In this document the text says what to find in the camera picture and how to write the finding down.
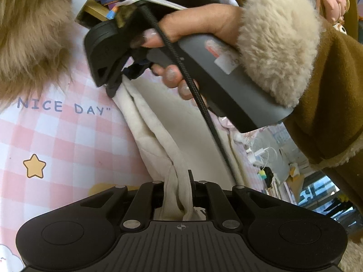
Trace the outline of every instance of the beige fleece cuff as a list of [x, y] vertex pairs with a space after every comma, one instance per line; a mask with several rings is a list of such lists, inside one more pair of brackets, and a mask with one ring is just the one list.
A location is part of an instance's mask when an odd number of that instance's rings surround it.
[[247, 74], [278, 103], [295, 107], [309, 84], [321, 24], [309, 0], [247, 0], [238, 47]]
[[343, 272], [363, 271], [363, 240], [360, 244], [355, 244], [352, 241], [348, 242], [347, 249], [343, 254], [339, 268]]

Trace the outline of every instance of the pink checkered fabric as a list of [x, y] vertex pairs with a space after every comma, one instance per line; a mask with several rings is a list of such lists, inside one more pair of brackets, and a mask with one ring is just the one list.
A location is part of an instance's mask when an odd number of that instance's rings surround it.
[[[0, 244], [14, 254], [27, 220], [86, 197], [98, 183], [151, 180], [121, 112], [90, 76], [87, 30], [76, 28], [73, 81], [0, 113]], [[27, 177], [23, 161], [33, 154], [46, 162], [42, 179]]]

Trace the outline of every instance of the white cloth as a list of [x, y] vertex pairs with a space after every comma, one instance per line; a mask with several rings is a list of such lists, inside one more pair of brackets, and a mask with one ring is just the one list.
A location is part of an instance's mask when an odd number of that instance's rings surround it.
[[[164, 181], [164, 203], [158, 219], [191, 220], [192, 193], [188, 176], [231, 189], [233, 181], [197, 108], [160, 83], [123, 77], [114, 101], [123, 113], [153, 180]], [[228, 136], [219, 130], [235, 171]], [[242, 176], [239, 184], [244, 184]]]

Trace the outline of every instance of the toy figure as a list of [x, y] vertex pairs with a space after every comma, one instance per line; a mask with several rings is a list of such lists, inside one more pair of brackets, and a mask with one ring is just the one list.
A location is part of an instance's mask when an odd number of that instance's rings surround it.
[[344, 14], [349, 10], [349, 0], [322, 0], [324, 7], [324, 17], [329, 21], [335, 29], [340, 32], [347, 33], [343, 27]]

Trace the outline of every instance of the black cable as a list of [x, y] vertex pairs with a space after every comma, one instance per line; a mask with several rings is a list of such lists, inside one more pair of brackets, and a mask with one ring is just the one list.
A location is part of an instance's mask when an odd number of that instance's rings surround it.
[[174, 58], [174, 62], [177, 64], [181, 74], [183, 75], [183, 78], [186, 81], [186, 84], [188, 85], [190, 92], [192, 93], [194, 100], [195, 100], [200, 112], [202, 113], [204, 120], [206, 121], [206, 124], [214, 138], [214, 141], [217, 144], [217, 147], [218, 147], [219, 151], [221, 152], [222, 157], [223, 157], [229, 171], [231, 172], [231, 175], [232, 175], [232, 178], [234, 179], [235, 184], [238, 184], [235, 172], [229, 161], [228, 155], [224, 149], [223, 143], [218, 135], [217, 129], [214, 126], [211, 115], [208, 112], [208, 109], [203, 101], [202, 96], [199, 93], [197, 86], [195, 85], [192, 77], [189, 75], [188, 71], [186, 70], [186, 68], [183, 64], [183, 61], [180, 59], [180, 56], [178, 55], [177, 51], [175, 50], [173, 44], [170, 42], [168, 37], [164, 34], [164, 32], [159, 27], [159, 23], [158, 23], [156, 17], [152, 14], [151, 10], [145, 4], [145, 2], [141, 2], [141, 3], [138, 2], [138, 3], [136, 3], [136, 5], [137, 5], [138, 9], [141, 11], [141, 13], [143, 14], [144, 18], [151, 25], [151, 27], [154, 28], [157, 31], [157, 33], [160, 35], [161, 39], [164, 42], [164, 45], [169, 49], [172, 57]]

